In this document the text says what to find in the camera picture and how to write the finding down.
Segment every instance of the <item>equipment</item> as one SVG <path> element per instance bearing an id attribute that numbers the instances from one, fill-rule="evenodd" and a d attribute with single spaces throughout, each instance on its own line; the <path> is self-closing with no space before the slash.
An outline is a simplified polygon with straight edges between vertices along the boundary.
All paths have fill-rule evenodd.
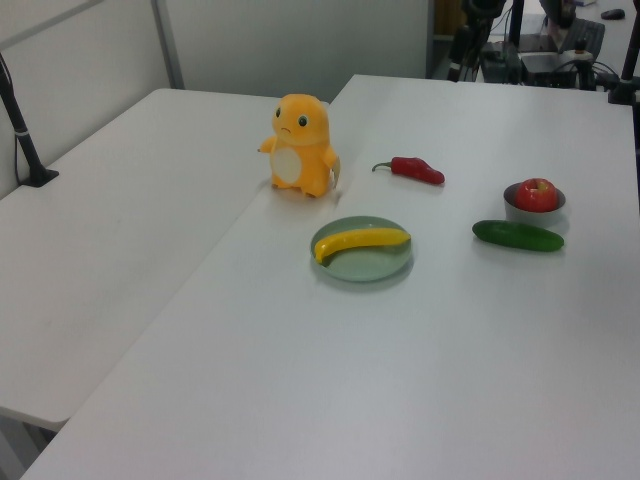
<path id="1" fill-rule="evenodd" d="M 567 32 L 567 36 L 562 42 L 562 46 L 558 49 L 558 52 L 562 53 L 567 50 L 573 50 L 576 48 L 576 43 L 579 40 L 584 40 L 584 49 L 593 55 L 595 60 L 598 58 L 598 54 L 602 48 L 604 30 L 605 26 L 602 23 L 590 22 L 588 20 L 576 18 L 571 24 L 571 27 Z"/>
<path id="2" fill-rule="evenodd" d="M 520 83 L 522 63 L 513 44 L 487 43 L 480 52 L 480 67 L 485 83 Z"/>
<path id="3" fill-rule="evenodd" d="M 462 0 L 467 23 L 458 29 L 449 52 L 451 65 L 447 80 L 457 82 L 462 67 L 476 69 L 480 49 L 487 43 L 494 18 L 502 13 L 506 0 Z"/>
<path id="4" fill-rule="evenodd" d="M 558 55 L 522 57 L 522 81 L 534 87 L 574 88 L 576 73 L 572 67 Z"/>
<path id="5" fill-rule="evenodd" d="M 603 20 L 622 20 L 624 17 L 625 13 L 621 8 L 614 8 L 600 14 L 600 18 Z"/>
<path id="6" fill-rule="evenodd" d="M 568 28 L 576 17 L 575 6 L 568 4 L 566 0 L 540 0 L 540 5 L 547 15 L 547 21 L 553 22 L 560 28 Z M 511 12 L 511 28 L 509 30 L 509 42 L 513 43 L 519 52 L 557 52 L 555 43 L 548 35 L 523 35 L 522 15 L 524 13 L 524 0 L 514 0 Z"/>
<path id="7" fill-rule="evenodd" d="M 620 83 L 609 92 L 609 103 L 617 105 L 635 105 L 635 94 L 640 90 L 640 78 L 633 76 L 633 71 L 638 61 L 638 52 L 640 51 L 640 16 L 638 15 L 640 1 L 633 0 L 633 5 L 636 7 L 636 19 L 633 23 L 633 31 L 631 32 L 631 39 L 629 40 L 627 56 L 624 59 Z"/>

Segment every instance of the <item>table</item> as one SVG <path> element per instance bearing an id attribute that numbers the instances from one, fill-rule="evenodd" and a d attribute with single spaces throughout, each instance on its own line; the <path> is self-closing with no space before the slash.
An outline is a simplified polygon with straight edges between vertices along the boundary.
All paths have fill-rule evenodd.
<path id="1" fill-rule="evenodd" d="M 156 91 L 0 202 L 0 414 L 84 403 L 268 180 L 276 103 Z"/>
<path id="2" fill-rule="evenodd" d="M 356 76 L 330 118 L 338 192 L 265 186 L 25 480 L 640 470 L 631 110 L 593 92 Z M 393 155 L 425 158 L 445 186 L 371 173 Z M 567 195 L 566 248 L 475 239 L 474 222 L 504 218 L 504 187 L 536 175 Z M 318 272 L 313 233 L 355 214 L 407 228 L 413 262 L 374 284 Z"/>

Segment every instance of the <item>orange plush toy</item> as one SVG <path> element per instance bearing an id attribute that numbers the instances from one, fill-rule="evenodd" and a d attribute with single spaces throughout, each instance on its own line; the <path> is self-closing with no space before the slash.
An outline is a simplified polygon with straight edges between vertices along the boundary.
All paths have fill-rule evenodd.
<path id="1" fill-rule="evenodd" d="M 299 188 L 311 197 L 327 190 L 333 171 L 340 175 L 340 158 L 329 141 L 329 117 L 324 105 L 311 95 L 283 97 L 271 121 L 275 135 L 260 152 L 271 156 L 271 183 L 275 188 Z"/>

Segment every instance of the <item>toy food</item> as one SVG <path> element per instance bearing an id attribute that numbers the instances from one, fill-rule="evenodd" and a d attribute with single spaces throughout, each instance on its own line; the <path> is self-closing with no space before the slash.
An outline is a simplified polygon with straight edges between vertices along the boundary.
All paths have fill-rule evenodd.
<path id="1" fill-rule="evenodd" d="M 319 240 L 314 247 L 314 254 L 316 262 L 322 263 L 328 256 L 348 248 L 400 245 L 410 239 L 411 235 L 398 228 L 359 228 Z"/>
<path id="2" fill-rule="evenodd" d="M 476 223 L 472 230 L 480 240 L 504 247 L 554 252 L 564 245 L 564 239 L 556 233 L 506 220 L 483 220 Z"/>
<path id="3" fill-rule="evenodd" d="M 530 178 L 518 187 L 515 205 L 527 212 L 551 212 L 558 207 L 558 192 L 549 180 Z"/>
<path id="4" fill-rule="evenodd" d="M 417 157 L 393 157 L 391 162 L 379 163 L 371 171 L 374 172 L 378 167 L 389 167 L 394 175 L 415 178 L 432 185 L 444 183 L 444 175 L 441 172 L 431 168 L 427 162 Z"/>

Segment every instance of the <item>green plate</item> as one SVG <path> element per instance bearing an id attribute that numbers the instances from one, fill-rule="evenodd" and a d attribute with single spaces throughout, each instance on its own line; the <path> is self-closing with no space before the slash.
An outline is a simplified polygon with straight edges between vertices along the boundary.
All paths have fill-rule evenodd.
<path id="1" fill-rule="evenodd" d="M 360 228 L 404 230 L 397 223 L 380 217 L 341 218 L 322 227 L 311 239 L 313 262 L 332 277 L 350 282 L 370 282 L 394 274 L 411 258 L 411 240 L 409 240 L 401 245 L 351 248 L 331 255 L 322 265 L 316 263 L 313 250 L 319 240 L 335 233 Z"/>

